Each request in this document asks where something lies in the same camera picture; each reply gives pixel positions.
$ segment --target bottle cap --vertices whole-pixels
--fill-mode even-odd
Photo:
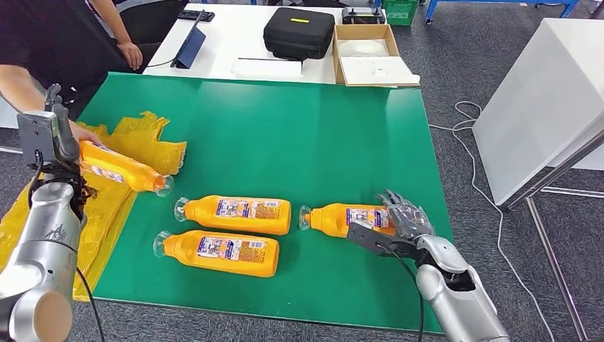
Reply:
[[[180,199],[176,201],[176,205],[174,206],[174,218],[178,222],[183,222],[187,219],[187,216],[184,214],[184,206],[188,202],[189,199],[185,197],[180,197]]]
[[[298,218],[298,228],[307,230],[311,227],[311,208],[303,205],[300,208],[300,217]]]
[[[172,235],[169,232],[163,231],[155,237],[155,240],[153,240],[153,254],[155,254],[156,257],[165,257],[164,241],[171,236]]]
[[[153,184],[153,190],[159,197],[166,197],[174,187],[174,178],[170,175],[159,176]]]

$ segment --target black case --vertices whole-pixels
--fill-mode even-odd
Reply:
[[[281,7],[264,27],[264,45],[277,58],[321,59],[331,43],[334,25],[332,14]]]

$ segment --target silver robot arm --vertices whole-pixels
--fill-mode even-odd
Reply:
[[[427,251],[434,261],[417,268],[415,282],[447,339],[454,342],[509,341],[478,273],[466,263],[457,248],[443,237],[422,235],[417,239],[417,249]],[[455,277],[462,281],[450,281]]]
[[[449,341],[509,341],[474,267],[449,240],[434,235],[421,207],[392,191],[385,192],[378,197],[388,208],[395,236],[376,232],[367,222],[354,221],[346,239],[380,255],[390,255],[391,251],[414,259],[417,288]]]
[[[73,322],[73,280],[88,188],[59,90],[51,87],[44,111],[18,116],[24,161],[44,178],[32,180],[28,218],[0,274],[0,341],[64,341]]]

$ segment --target plastic bottle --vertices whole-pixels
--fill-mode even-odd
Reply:
[[[395,229],[389,222],[386,207],[380,205],[334,203],[320,209],[307,206],[300,208],[300,229],[321,230],[332,237],[346,237],[350,222],[361,219],[373,225],[373,229],[388,235],[394,235]]]
[[[164,197],[174,186],[172,176],[160,175],[149,165],[91,141],[80,141],[80,156],[80,165],[85,169],[116,182],[125,182],[136,192],[153,191]]]
[[[210,195],[190,201],[181,197],[174,207],[177,221],[202,226],[272,235],[289,232],[291,204],[283,199]]]
[[[266,237],[202,230],[180,235],[161,232],[155,237],[153,252],[187,266],[267,278],[277,270],[279,243]]]

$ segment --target black wire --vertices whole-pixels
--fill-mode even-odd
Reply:
[[[36,173],[33,174],[33,178],[31,179],[31,183],[29,183],[29,190],[27,190],[27,205],[29,209],[31,209],[31,196],[33,195],[33,191],[36,189],[36,183],[38,182],[38,178],[40,178],[40,174],[42,173],[42,165],[44,164],[44,160],[42,159],[42,152],[39,153],[40,159],[38,160],[38,169]]]
[[[400,262],[400,264],[405,268],[407,273],[413,279],[413,282],[415,282],[415,274],[413,273],[413,271],[411,271],[409,266],[402,260],[402,258],[400,256],[398,256],[398,254],[395,253],[395,251],[392,250],[392,248],[390,248],[389,246],[386,246],[384,244],[381,244],[379,242],[376,243],[375,245],[380,247],[381,249],[384,249],[388,253],[392,254],[398,260],[398,262]],[[420,330],[417,335],[417,342],[421,342],[422,337],[424,335],[424,298],[422,297],[422,294],[420,293],[419,289],[417,290],[417,293],[420,295]]]
[[[103,335],[103,328],[100,326],[100,318],[98,317],[98,311],[96,311],[96,305],[94,303],[94,298],[92,292],[90,292],[90,287],[88,287],[88,283],[86,282],[86,278],[84,278],[84,274],[80,271],[79,267],[76,267],[75,270],[78,272],[80,279],[84,283],[84,287],[86,288],[86,292],[88,292],[88,299],[90,299],[90,304],[93,306],[93,311],[96,318],[96,325],[98,326],[98,333],[100,335],[100,341],[105,342],[105,335]]]
[[[153,68],[154,66],[163,66],[163,65],[165,65],[165,64],[168,64],[168,63],[173,62],[173,61],[174,61],[174,59],[176,59],[176,57],[174,57],[174,58],[170,59],[168,62],[159,63],[159,64],[153,64],[153,65],[151,65],[151,66],[147,66],[147,68]]]

